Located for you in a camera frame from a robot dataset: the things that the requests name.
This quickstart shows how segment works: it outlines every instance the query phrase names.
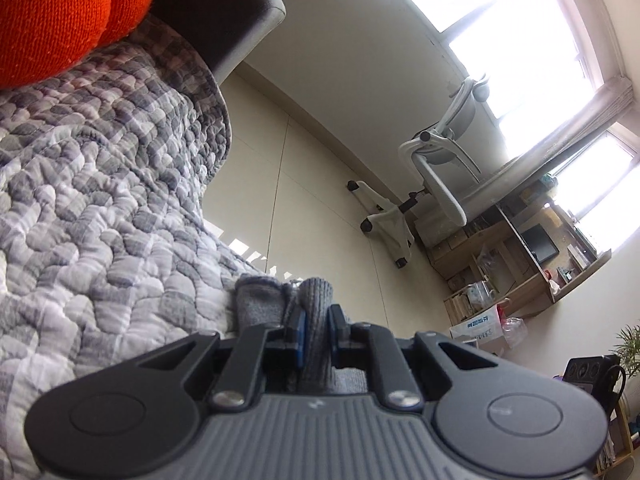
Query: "plaid blanket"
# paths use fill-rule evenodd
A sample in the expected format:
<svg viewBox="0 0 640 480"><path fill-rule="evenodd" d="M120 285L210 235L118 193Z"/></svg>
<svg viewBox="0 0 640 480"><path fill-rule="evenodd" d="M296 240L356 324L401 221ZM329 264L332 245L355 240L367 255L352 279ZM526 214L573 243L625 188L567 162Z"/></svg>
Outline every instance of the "plaid blanket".
<svg viewBox="0 0 640 480"><path fill-rule="evenodd" d="M0 91L0 479L55 386L199 330L234 330L257 272L203 226L231 132L210 71L153 17L60 76Z"/></svg>

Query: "green plant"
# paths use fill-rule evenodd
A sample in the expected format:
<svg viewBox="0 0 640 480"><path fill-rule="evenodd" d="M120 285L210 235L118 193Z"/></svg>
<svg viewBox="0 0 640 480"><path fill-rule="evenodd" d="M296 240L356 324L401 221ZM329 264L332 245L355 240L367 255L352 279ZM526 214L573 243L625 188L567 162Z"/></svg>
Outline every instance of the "green plant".
<svg viewBox="0 0 640 480"><path fill-rule="evenodd" d="M615 345L613 351L620 356L622 367L628 377L640 373L640 325L625 326L618 334L622 343Z"/></svg>

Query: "quilted bedspread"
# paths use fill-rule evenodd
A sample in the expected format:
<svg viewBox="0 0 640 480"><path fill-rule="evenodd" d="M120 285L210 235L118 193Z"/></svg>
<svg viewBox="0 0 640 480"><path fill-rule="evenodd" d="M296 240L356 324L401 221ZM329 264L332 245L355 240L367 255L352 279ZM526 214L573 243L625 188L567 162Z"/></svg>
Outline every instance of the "quilted bedspread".
<svg viewBox="0 0 640 480"><path fill-rule="evenodd" d="M203 226L231 132L210 71L148 17L68 72L0 91L0 479L47 390L196 331L233 330L257 272Z"/></svg>

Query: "window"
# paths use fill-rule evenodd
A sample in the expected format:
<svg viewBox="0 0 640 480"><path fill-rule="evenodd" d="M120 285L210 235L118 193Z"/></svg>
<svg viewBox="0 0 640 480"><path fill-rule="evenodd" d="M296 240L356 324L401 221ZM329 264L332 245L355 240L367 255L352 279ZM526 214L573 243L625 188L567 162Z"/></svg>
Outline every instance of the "window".
<svg viewBox="0 0 640 480"><path fill-rule="evenodd" d="M487 104L509 154L526 152L593 96L558 0L413 0L466 72L490 76Z"/></svg>
<svg viewBox="0 0 640 480"><path fill-rule="evenodd" d="M639 157L611 134L604 134L553 174L554 201L598 252L617 249L640 226Z"/></svg>

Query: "tile floor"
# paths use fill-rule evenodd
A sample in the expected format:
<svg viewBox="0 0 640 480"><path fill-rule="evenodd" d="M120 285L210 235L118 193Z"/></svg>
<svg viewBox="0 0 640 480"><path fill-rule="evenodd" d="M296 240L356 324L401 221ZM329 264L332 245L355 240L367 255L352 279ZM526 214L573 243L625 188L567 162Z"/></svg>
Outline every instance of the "tile floor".
<svg viewBox="0 0 640 480"><path fill-rule="evenodd" d="M417 248L396 269L386 245L360 231L366 212L345 187L356 174L237 75L222 93L233 141L202 204L221 240L281 280L329 280L353 320L388 326L398 337L445 332L444 280Z"/></svg>

